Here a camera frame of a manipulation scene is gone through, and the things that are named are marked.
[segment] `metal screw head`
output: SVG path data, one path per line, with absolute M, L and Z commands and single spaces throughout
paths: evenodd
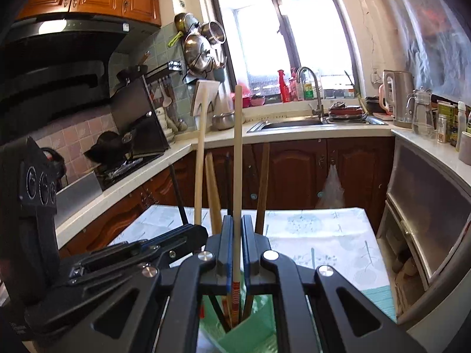
M 322 276 L 329 277 L 329 276 L 332 276 L 334 274 L 334 269 L 329 265 L 321 265 L 319 267 L 319 273 Z
M 214 258 L 214 255 L 210 251 L 202 251 L 198 253 L 198 259 L 203 260 L 203 261 L 210 261 Z
M 272 250 L 270 250 L 270 249 L 269 249 L 268 251 L 265 251 L 265 252 L 263 253 L 263 257 L 264 257 L 266 260 L 271 260 L 271 261 L 276 260 L 277 258 L 279 258 L 279 256 L 280 256 L 280 255 L 278 254 L 278 252 L 272 251 Z
M 159 271 L 157 271 L 157 268 L 153 266 L 148 266 L 142 270 L 142 274 L 145 277 L 149 277 L 149 278 L 154 277 L 155 275 L 157 275 L 158 272 Z

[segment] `metal bowl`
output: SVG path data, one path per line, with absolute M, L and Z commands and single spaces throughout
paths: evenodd
M 216 130 L 227 130 L 234 127 L 236 120 L 236 112 L 231 111 L 224 114 L 213 115 L 213 128 Z

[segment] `glass pitcher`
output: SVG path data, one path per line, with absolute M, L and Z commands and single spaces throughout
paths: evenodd
M 436 137 L 432 114 L 432 91 L 421 87 L 414 90 L 409 100 L 411 99 L 414 99 L 414 115 L 412 117 L 414 133 L 428 138 Z

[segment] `window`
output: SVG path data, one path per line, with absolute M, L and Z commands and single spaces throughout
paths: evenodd
M 326 96 L 358 81 L 352 46 L 334 0 L 213 0 L 222 22 L 233 87 L 244 83 L 264 96 L 279 94 L 277 70 L 307 66 Z

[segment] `plastic bag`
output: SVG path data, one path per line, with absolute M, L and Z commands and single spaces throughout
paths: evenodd
M 316 209 L 327 208 L 345 208 L 343 188 L 340 184 L 337 167 L 335 167 L 335 165 L 330 166 L 329 175 L 324 185 L 322 196 L 316 205 Z

